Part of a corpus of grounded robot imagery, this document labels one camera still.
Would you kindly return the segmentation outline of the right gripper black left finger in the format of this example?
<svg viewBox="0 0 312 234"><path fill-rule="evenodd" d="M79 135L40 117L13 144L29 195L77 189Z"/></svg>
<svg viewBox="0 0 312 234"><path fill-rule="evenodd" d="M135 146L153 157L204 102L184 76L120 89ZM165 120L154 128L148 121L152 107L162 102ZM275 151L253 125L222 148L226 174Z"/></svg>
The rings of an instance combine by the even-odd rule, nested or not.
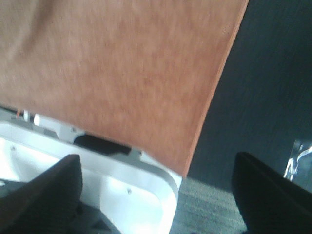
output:
<svg viewBox="0 0 312 234"><path fill-rule="evenodd" d="M0 199L2 234L64 234L82 191L79 155L67 155Z"/></svg>

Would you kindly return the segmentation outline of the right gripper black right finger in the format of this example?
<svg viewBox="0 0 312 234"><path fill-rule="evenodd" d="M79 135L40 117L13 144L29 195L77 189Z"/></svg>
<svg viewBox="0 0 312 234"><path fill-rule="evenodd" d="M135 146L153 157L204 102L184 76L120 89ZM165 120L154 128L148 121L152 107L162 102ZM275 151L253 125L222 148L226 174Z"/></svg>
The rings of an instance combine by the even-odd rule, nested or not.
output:
<svg viewBox="0 0 312 234"><path fill-rule="evenodd" d="M235 156L232 193L248 234L312 232L312 194L249 153Z"/></svg>

